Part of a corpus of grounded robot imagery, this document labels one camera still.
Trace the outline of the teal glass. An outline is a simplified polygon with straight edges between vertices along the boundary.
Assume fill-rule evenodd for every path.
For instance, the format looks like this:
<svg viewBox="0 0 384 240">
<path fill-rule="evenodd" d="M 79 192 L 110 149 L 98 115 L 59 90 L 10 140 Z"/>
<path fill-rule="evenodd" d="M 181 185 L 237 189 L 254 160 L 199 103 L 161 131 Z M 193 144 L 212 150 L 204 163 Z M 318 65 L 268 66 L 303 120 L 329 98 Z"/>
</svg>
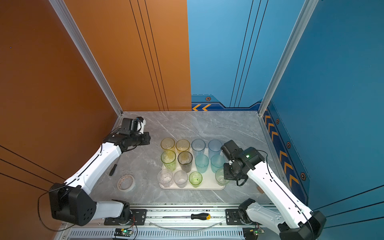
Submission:
<svg viewBox="0 0 384 240">
<path fill-rule="evenodd" d="M 210 163 L 209 158 L 204 154 L 198 155 L 195 159 L 197 171 L 201 174 L 207 171 L 209 163 Z"/>
<path fill-rule="evenodd" d="M 213 173 L 216 173 L 220 168 L 224 166 L 226 159 L 221 155 L 214 155 L 211 158 L 211 169 Z"/>
</svg>

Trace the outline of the pale green glass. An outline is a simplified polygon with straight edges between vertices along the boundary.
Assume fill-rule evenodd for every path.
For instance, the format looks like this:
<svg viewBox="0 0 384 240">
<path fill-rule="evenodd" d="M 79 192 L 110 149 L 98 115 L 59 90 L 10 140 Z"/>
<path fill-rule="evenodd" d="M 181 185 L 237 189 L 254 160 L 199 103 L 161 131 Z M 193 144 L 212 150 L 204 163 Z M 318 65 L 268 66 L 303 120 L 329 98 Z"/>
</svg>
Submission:
<svg viewBox="0 0 384 240">
<path fill-rule="evenodd" d="M 225 186 L 229 183 L 229 180 L 225 179 L 224 168 L 220 168 L 215 173 L 215 179 L 218 185 Z"/>
</svg>

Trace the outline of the blue tall glass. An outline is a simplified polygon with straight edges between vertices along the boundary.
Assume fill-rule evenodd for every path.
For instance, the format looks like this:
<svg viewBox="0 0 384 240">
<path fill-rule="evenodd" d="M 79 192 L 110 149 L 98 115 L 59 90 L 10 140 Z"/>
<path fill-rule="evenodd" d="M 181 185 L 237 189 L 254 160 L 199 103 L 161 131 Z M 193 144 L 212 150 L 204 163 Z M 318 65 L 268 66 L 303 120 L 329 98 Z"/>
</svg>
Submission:
<svg viewBox="0 0 384 240">
<path fill-rule="evenodd" d="M 209 158 L 221 154 L 222 142 L 220 140 L 211 140 L 208 144 Z"/>
</svg>

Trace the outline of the yellow ribbed glass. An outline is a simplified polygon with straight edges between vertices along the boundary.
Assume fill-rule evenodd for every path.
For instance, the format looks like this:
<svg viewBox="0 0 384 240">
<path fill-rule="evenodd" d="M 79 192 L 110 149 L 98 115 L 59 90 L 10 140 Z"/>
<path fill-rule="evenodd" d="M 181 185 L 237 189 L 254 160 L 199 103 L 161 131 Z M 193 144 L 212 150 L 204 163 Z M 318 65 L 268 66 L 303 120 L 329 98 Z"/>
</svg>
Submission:
<svg viewBox="0 0 384 240">
<path fill-rule="evenodd" d="M 164 151 L 175 151 L 175 140 L 173 138 L 164 138 L 161 141 L 161 148 Z"/>
</svg>

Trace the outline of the light blue glass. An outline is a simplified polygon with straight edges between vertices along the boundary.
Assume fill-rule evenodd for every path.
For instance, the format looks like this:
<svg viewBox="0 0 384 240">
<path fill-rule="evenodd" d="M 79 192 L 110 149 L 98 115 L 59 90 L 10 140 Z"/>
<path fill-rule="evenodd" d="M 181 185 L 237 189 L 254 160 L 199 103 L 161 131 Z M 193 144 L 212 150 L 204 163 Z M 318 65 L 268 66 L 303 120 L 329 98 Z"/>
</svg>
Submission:
<svg viewBox="0 0 384 240">
<path fill-rule="evenodd" d="M 191 143 L 191 147 L 193 150 L 194 157 L 196 158 L 199 155 L 203 155 L 206 149 L 206 143 L 202 139 L 195 139 Z"/>
</svg>

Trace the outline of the green short glass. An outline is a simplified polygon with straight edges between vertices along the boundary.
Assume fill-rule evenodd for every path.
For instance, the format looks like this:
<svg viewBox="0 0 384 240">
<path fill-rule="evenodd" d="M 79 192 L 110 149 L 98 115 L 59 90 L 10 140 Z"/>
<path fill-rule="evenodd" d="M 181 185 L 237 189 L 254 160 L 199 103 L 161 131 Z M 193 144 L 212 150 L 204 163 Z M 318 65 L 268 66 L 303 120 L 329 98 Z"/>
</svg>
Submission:
<svg viewBox="0 0 384 240">
<path fill-rule="evenodd" d="M 199 172 L 190 173 L 189 182 L 194 188 L 199 187 L 200 184 L 202 183 L 202 181 L 203 181 L 203 176 L 201 173 L 199 173 Z"/>
</svg>

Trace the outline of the clear glass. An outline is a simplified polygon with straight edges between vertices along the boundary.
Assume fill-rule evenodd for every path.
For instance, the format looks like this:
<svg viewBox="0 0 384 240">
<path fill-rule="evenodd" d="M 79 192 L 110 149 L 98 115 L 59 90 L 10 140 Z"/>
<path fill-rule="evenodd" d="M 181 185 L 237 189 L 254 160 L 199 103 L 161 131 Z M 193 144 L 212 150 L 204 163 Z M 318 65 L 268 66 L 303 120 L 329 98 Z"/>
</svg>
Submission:
<svg viewBox="0 0 384 240">
<path fill-rule="evenodd" d="M 161 170 L 158 173 L 158 181 L 162 187 L 164 188 L 170 187 L 174 183 L 173 172 L 170 171 L 169 169 Z"/>
<path fill-rule="evenodd" d="M 183 170 L 177 171 L 173 177 L 175 184 L 181 189 L 187 185 L 188 178 L 188 174 Z"/>
</svg>

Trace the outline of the yellow tall glass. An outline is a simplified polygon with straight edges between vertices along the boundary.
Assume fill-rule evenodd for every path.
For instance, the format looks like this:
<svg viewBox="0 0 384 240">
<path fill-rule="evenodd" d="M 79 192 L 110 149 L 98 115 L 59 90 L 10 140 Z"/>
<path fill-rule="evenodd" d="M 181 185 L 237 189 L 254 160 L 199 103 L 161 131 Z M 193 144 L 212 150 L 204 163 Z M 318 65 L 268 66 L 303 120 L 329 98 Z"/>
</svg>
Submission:
<svg viewBox="0 0 384 240">
<path fill-rule="evenodd" d="M 178 153 L 181 153 L 181 152 L 185 152 L 185 151 L 189 151 L 190 149 L 190 142 L 186 139 L 181 139 L 181 140 L 178 140 L 176 142 L 176 150 L 178 151 Z"/>
</svg>

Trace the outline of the grey smoked glass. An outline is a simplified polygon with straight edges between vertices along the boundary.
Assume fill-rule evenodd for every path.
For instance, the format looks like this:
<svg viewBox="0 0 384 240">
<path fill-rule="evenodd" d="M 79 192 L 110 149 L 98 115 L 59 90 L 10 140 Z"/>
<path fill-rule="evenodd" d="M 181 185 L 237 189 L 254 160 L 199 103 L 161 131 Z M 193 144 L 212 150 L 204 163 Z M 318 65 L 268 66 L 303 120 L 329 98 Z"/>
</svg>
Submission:
<svg viewBox="0 0 384 240">
<path fill-rule="evenodd" d="M 193 155 L 189 151 L 183 151 L 178 155 L 178 162 L 181 169 L 189 173 L 192 170 Z"/>
</svg>

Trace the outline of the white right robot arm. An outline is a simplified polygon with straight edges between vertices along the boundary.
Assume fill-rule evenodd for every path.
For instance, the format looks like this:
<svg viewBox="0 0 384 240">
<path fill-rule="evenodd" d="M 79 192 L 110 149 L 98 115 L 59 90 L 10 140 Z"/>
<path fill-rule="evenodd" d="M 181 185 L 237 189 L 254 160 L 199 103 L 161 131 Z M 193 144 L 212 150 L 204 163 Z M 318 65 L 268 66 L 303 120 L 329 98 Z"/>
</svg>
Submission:
<svg viewBox="0 0 384 240">
<path fill-rule="evenodd" d="M 282 240 L 316 240 L 321 235 L 326 217 L 301 202 L 276 176 L 268 164 L 265 151 L 240 148 L 234 141 L 226 142 L 221 151 L 229 160 L 224 164 L 224 178 L 230 181 L 252 180 L 273 202 L 278 212 L 269 210 L 253 199 L 239 206 L 243 222 L 267 227 Z"/>
</svg>

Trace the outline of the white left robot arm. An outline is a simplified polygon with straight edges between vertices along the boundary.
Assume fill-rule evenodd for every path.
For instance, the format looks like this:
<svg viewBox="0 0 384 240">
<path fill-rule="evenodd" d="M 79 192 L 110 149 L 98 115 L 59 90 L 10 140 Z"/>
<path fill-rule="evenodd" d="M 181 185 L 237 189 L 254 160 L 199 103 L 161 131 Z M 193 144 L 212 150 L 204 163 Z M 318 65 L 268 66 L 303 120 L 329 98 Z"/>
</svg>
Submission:
<svg viewBox="0 0 384 240">
<path fill-rule="evenodd" d="M 122 153 L 150 144 L 150 134 L 144 130 L 142 117 L 124 118 L 116 130 L 109 133 L 96 153 L 64 183 L 55 183 L 48 191 L 53 219 L 85 226 L 90 221 L 110 219 L 126 224 L 132 218 L 130 204 L 112 200 L 95 202 L 90 193 L 105 170 Z"/>
</svg>

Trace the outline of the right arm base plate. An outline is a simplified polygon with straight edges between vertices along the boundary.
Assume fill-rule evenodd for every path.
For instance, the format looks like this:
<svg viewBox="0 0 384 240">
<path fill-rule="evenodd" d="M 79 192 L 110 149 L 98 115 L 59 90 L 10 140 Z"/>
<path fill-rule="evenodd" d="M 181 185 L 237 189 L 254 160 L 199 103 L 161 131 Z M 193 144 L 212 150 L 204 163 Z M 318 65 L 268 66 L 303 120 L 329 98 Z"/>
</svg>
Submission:
<svg viewBox="0 0 384 240">
<path fill-rule="evenodd" d="M 256 226 L 260 224 L 251 221 L 245 211 L 240 209 L 226 209 L 226 223 L 227 225 L 242 225 L 242 226 Z"/>
</svg>

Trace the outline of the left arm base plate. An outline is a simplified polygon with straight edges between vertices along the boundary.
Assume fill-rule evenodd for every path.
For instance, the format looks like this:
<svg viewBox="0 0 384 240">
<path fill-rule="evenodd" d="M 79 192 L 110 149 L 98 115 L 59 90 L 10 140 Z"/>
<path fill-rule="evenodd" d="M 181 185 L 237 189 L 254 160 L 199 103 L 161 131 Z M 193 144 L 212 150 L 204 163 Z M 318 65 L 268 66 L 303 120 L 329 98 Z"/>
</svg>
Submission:
<svg viewBox="0 0 384 240">
<path fill-rule="evenodd" d="M 124 225 L 132 225 L 133 221 L 135 221 L 136 226 L 144 226 L 147 217 L 146 209 L 133 209 L 131 210 L 131 218 L 130 221 L 123 221 L 114 218 L 106 218 L 104 221 L 105 226 L 124 226 Z"/>
</svg>

